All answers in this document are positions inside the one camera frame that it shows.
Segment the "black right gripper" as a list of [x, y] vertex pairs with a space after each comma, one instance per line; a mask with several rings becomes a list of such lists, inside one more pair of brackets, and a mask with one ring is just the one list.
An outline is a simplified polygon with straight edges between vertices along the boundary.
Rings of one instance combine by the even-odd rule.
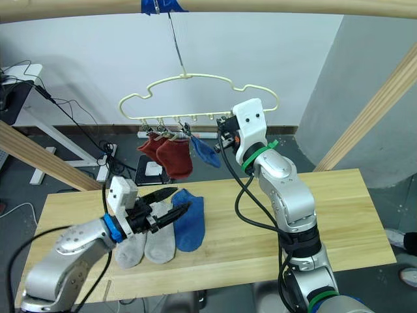
[[227, 149], [232, 148], [233, 152], [236, 153], [240, 147], [240, 135], [238, 131], [240, 127], [238, 125], [237, 117], [226, 117], [222, 116], [216, 120], [218, 126], [217, 140], [214, 150], [217, 153], [221, 152], [221, 148]]

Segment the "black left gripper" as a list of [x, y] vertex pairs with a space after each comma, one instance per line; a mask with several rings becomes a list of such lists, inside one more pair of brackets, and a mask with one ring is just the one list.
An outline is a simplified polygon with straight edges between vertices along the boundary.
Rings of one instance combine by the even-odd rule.
[[177, 190], [177, 187], [165, 187], [136, 198], [133, 208], [127, 209], [127, 221], [132, 231], [134, 233], [146, 233], [148, 231], [155, 233], [184, 215], [192, 204], [190, 201], [173, 206], [161, 217], [157, 218], [152, 214], [152, 203], [164, 201]]

